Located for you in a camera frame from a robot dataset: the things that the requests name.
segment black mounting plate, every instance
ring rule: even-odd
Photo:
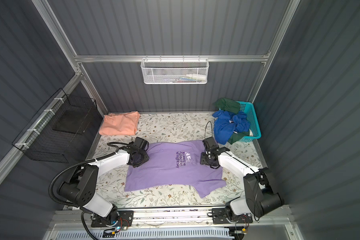
[[[129,226],[132,225],[134,211],[117,211],[117,212],[119,213],[119,218],[123,219],[123,224],[121,224],[121,221],[119,221],[115,227],[121,227],[121,226],[127,227],[128,225]],[[107,227],[107,226],[105,222],[101,221],[101,218],[97,218],[92,221],[91,227]]]
[[[243,214],[245,217],[241,218],[241,216],[236,217],[233,221],[228,221],[225,216],[224,208],[215,208],[212,209],[212,219],[213,224],[227,224],[227,223],[253,223],[252,214]]]

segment teal laundry basket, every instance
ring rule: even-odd
[[[252,103],[240,102],[240,110],[247,114],[247,121],[251,123],[250,130],[253,133],[253,137],[245,136],[240,139],[240,142],[251,142],[253,139],[258,139],[261,137],[259,122],[257,121],[256,112],[254,111],[254,106]]]

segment blue cloth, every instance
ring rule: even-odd
[[[212,115],[217,118],[215,121],[216,142],[226,144],[233,132],[248,132],[250,129],[250,122],[247,121],[247,115],[243,111],[234,114],[228,111],[219,110]]]

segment white mesh basket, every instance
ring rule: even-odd
[[[146,84],[205,84],[209,62],[161,62],[141,60]]]

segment green cloth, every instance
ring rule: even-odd
[[[245,136],[249,136],[250,135],[250,132],[238,132],[238,133],[233,133],[231,135],[231,137],[228,139],[228,142],[230,144],[233,144],[234,142],[237,142],[239,141],[240,139],[242,139],[243,137]]]
[[[237,114],[240,109],[240,103],[228,98],[220,98],[214,103],[214,105],[221,110],[228,111]]]

